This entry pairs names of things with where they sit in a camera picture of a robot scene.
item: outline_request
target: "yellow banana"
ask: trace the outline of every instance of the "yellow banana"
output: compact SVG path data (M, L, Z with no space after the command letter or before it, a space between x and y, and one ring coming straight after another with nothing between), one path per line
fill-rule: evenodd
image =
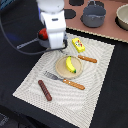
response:
M71 62L71 56L69 56L67 59L66 59L66 67L67 69L72 72L72 73L76 73L76 69L74 68L74 66L72 65L72 62Z

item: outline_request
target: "beige placemat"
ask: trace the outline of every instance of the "beige placemat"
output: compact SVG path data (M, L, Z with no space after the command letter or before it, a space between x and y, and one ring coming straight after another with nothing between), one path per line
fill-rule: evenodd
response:
M64 51L76 54L77 51L71 41L78 37L86 48L85 52L80 54L98 61L98 63L91 63L82 60L83 72L78 78L72 80L84 85L85 90L79 90L44 76L43 73L49 71L60 77L55 70L55 64L60 57L65 55L59 51L53 51L42 55L13 96L79 128L89 128L114 46L69 33L67 36L68 47ZM46 100L38 85L40 79L44 81L53 98L51 102Z

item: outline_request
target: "table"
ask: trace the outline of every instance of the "table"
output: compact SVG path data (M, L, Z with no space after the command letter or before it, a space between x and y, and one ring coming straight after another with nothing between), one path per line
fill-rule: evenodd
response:
M115 2L115 1L102 1L104 3L104 8L106 10L106 15L103 25L98 28L89 28L81 22L81 16L83 15L83 10L87 7L87 1L84 1L84 4L79 6L71 6L68 1L65 1L65 9L73 9L76 12L76 16L73 19L66 20L66 25L70 29L82 31L85 33L110 38L122 42L128 43L128 31L120 28L117 25L116 12L117 9L127 3Z
M2 22L7 36L15 46L34 39L37 31L42 28L34 0L16 1L3 13ZM115 45L90 128L127 128L128 44L68 28L67 32ZM23 50L27 52L43 50L37 42L29 46ZM28 56L18 53L0 32L0 105L32 117L51 128L76 128L12 96L40 57L41 55Z

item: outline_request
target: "silver blade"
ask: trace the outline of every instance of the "silver blade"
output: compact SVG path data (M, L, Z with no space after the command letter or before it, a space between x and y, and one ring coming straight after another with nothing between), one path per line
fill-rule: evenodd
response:
M47 76L48 78L50 79L53 79L53 80L60 80L60 81L63 81L63 79L60 79L58 78L56 75L50 73L50 72L44 72L44 75Z
M63 53L63 54L65 54L65 55L76 56L77 57L77 55L75 55L73 53L65 52L65 51L62 51L62 50L60 50L60 52Z

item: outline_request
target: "plate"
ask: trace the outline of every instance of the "plate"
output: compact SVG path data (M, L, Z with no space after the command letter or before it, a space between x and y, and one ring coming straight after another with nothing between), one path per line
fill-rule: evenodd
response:
M77 58L75 56L71 56L72 65L76 69L76 73L72 73L66 67L66 59L67 59L67 57L68 56L64 56L64 57L60 58L59 60L57 60L56 65L55 65L56 72L61 77L66 78L66 79L77 78L83 71L82 62L81 62L81 60L79 58Z

